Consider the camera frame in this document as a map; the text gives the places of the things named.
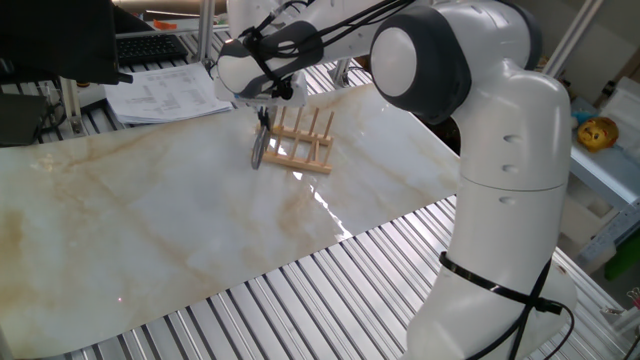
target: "keyboard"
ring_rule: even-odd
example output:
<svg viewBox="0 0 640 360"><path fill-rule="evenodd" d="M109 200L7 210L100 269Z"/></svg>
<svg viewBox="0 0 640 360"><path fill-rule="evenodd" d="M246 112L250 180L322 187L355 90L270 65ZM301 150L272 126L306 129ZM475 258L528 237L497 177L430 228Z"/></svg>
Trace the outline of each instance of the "keyboard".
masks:
<svg viewBox="0 0 640 360"><path fill-rule="evenodd" d="M175 35L116 39L116 47L120 65L182 59L188 54Z"/></svg>

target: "paper document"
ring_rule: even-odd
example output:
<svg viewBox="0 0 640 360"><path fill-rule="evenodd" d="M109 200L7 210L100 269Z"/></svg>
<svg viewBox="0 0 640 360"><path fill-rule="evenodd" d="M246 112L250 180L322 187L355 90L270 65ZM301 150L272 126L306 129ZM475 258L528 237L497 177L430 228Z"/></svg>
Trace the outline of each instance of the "paper document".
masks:
<svg viewBox="0 0 640 360"><path fill-rule="evenodd" d="M216 99L213 80L201 63L134 73L133 84L105 85L121 123L161 123L232 109Z"/></svg>

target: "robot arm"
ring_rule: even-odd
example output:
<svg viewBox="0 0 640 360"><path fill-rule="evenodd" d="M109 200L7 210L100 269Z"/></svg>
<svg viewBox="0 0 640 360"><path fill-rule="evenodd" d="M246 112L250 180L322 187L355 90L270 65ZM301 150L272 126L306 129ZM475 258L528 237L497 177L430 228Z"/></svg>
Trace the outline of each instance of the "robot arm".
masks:
<svg viewBox="0 0 640 360"><path fill-rule="evenodd" d="M411 321L403 359L519 359L560 330L565 312L501 295L542 296L565 310L577 301L571 279L548 265L569 173L569 98L528 71L541 42L524 10L493 0L316 0L253 38L220 54L221 83L237 98L286 98L281 82L295 71L370 53L389 103L432 123L452 117L460 128L458 211L442 261L454 266L440 270Z"/></svg>

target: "yellow object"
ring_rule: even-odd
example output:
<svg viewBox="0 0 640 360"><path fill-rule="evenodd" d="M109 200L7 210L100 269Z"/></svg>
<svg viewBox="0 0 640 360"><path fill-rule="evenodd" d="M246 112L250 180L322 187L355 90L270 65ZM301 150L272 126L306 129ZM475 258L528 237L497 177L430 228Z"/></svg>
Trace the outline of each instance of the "yellow object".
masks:
<svg viewBox="0 0 640 360"><path fill-rule="evenodd" d="M578 128L578 142L589 152L610 148L618 140L618 126L606 117L593 118Z"/></svg>

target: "white marble mat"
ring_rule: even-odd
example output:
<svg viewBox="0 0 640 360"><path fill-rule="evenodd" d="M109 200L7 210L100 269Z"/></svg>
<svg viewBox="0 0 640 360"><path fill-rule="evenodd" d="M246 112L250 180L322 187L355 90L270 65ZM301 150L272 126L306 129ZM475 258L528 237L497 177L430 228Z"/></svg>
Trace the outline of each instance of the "white marble mat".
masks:
<svg viewBox="0 0 640 360"><path fill-rule="evenodd" d="M301 128L313 107L319 129L336 111L330 175L252 170L250 109L0 149L14 355L110 338L455 192L455 154L373 85L310 97Z"/></svg>

